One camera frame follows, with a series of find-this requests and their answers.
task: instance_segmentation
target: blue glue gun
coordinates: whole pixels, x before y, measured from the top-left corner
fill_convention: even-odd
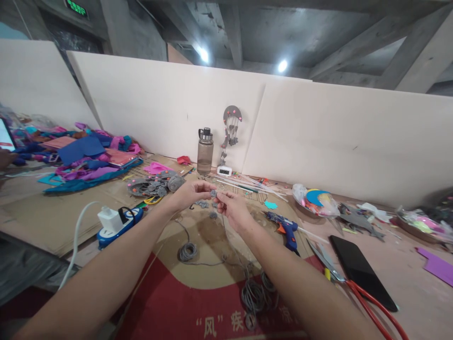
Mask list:
[[[301,257],[299,252],[297,251],[297,243],[296,239],[294,237],[294,232],[297,230],[299,227],[296,222],[292,222],[285,217],[278,215],[274,212],[266,212],[263,211],[263,213],[266,215],[266,217],[277,223],[280,227],[277,229],[281,233],[286,235],[286,248],[291,250],[292,252],[295,252],[297,256]]]

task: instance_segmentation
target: white panel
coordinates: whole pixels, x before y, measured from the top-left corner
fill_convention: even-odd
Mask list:
[[[53,42],[0,39],[0,102],[67,129],[77,121],[99,128]]]
[[[453,98],[268,84],[243,172],[398,207],[453,185]]]
[[[241,171],[266,81],[301,79],[81,52],[68,53],[87,100],[94,103],[104,128],[129,134],[145,150],[197,161],[198,129],[214,134],[218,165],[225,140],[223,112],[236,105],[242,113],[239,143],[226,150],[226,164]]]

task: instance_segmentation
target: ceiling light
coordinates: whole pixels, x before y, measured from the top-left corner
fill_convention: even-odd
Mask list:
[[[284,60],[278,65],[278,71],[283,72],[286,70],[287,67],[288,67],[288,63],[286,62],[286,60]]]
[[[209,55],[205,49],[200,50],[200,57],[205,63],[207,63],[209,61]]]

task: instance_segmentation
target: exit sign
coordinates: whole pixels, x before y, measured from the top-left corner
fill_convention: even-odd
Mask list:
[[[88,12],[82,6],[77,5],[75,2],[71,0],[65,0],[65,3],[66,7],[88,19]]]

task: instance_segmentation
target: red scissor handle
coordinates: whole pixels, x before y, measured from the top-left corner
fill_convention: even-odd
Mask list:
[[[401,325],[398,323],[398,321],[393,317],[393,315],[390,314],[390,312],[379,303],[374,297],[372,297],[370,294],[368,294],[364,289],[362,289],[357,283],[354,281],[346,281],[346,284],[348,285],[349,289],[352,290],[354,295],[357,297],[357,299],[360,301],[360,304],[363,306],[369,317],[373,320],[374,324],[379,328],[379,331],[382,333],[384,338],[387,340],[394,340],[390,334],[387,332],[387,330],[384,328],[384,326],[379,322],[378,318],[376,315],[373,313],[372,309],[369,307],[365,299],[362,297],[365,296],[368,300],[370,300],[373,304],[378,306],[378,308],[386,315],[386,317],[390,320],[391,323],[395,326],[396,330],[398,333],[401,335],[402,340],[409,340],[406,332],[404,329],[401,327]]]

